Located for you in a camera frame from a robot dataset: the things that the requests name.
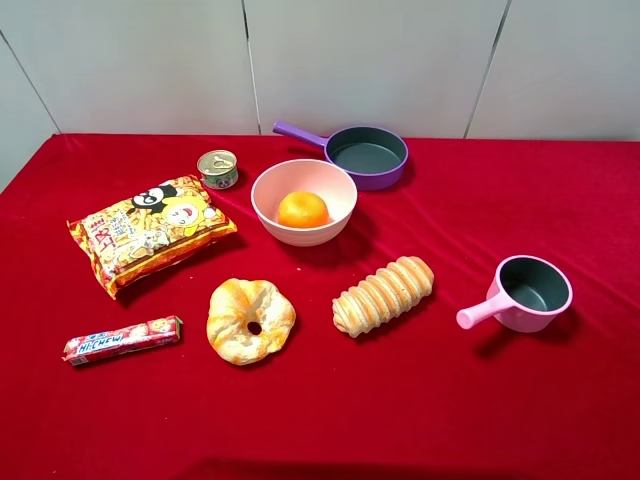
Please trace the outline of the orange mandarin fruit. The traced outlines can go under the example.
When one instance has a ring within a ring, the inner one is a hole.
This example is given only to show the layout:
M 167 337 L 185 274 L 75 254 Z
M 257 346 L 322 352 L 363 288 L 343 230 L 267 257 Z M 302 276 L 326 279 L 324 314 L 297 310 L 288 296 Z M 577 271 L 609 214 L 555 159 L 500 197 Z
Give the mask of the orange mandarin fruit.
M 291 228 L 316 228 L 329 222 L 329 212 L 324 200 L 315 193 L 291 192 L 278 207 L 278 223 Z

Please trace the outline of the pink bowl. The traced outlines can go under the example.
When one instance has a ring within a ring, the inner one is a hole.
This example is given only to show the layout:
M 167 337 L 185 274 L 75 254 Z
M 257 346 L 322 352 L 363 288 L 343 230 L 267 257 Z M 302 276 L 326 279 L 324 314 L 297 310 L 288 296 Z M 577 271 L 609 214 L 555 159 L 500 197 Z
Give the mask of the pink bowl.
M 318 195 L 327 206 L 329 222 L 306 229 L 279 224 L 279 204 L 295 191 Z M 252 206 L 266 230 L 277 240 L 297 247 L 321 245 L 336 237 L 349 221 L 357 199 L 356 185 L 344 170 L 313 159 L 276 164 L 261 173 L 251 189 Z

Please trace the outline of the striped long bread roll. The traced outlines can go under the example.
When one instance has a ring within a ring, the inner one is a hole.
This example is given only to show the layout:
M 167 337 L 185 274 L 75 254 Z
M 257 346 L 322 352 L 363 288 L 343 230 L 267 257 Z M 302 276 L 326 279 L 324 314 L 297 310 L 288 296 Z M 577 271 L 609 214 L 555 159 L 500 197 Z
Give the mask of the striped long bread roll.
M 356 338 L 408 312 L 432 293 L 435 275 L 417 256 L 401 256 L 332 300 L 333 324 Z

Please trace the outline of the purple frying pan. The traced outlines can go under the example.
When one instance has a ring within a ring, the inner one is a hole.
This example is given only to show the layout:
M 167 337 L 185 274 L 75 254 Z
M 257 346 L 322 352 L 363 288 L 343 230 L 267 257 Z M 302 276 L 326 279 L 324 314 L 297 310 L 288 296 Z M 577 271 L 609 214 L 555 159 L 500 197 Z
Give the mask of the purple frying pan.
M 349 174 L 361 191 L 393 186 L 409 159 L 406 142 L 382 128 L 354 126 L 322 137 L 278 121 L 272 131 L 321 147 L 326 160 Z

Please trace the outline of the small tin can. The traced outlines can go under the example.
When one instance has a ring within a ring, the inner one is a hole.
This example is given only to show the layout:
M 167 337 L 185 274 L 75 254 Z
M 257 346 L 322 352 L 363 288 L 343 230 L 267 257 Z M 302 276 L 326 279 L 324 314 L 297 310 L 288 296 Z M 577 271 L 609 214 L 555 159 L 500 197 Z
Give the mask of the small tin can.
M 204 153 L 197 161 L 203 183 L 211 189 L 222 190 L 238 181 L 237 157 L 228 150 Z

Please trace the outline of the red Hi-Chew candy pack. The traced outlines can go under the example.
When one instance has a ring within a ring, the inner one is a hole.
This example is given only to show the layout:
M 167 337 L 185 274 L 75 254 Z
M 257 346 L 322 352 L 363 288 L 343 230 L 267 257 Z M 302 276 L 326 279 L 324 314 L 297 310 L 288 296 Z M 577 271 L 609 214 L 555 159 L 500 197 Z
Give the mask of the red Hi-Chew candy pack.
M 78 366 L 174 344 L 181 338 L 182 324 L 179 317 L 171 315 L 116 330 L 75 337 L 66 343 L 62 360 Z

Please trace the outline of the yellow red snack bag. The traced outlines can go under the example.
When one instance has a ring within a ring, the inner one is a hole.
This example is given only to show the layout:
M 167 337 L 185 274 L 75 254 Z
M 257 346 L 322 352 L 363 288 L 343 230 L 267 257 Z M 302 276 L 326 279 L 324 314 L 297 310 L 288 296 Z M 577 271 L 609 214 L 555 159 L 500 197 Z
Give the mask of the yellow red snack bag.
M 237 231 L 194 175 L 167 180 L 67 227 L 111 298 Z

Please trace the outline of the pink saucepan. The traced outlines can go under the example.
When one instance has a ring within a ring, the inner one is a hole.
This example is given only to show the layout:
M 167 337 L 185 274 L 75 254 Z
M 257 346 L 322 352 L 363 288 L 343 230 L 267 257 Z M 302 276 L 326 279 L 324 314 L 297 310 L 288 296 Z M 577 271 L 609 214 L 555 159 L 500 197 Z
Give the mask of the pink saucepan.
M 531 255 L 514 255 L 497 266 L 486 299 L 456 314 L 466 330 L 493 317 L 520 333 L 546 328 L 573 300 L 568 277 L 555 265 Z

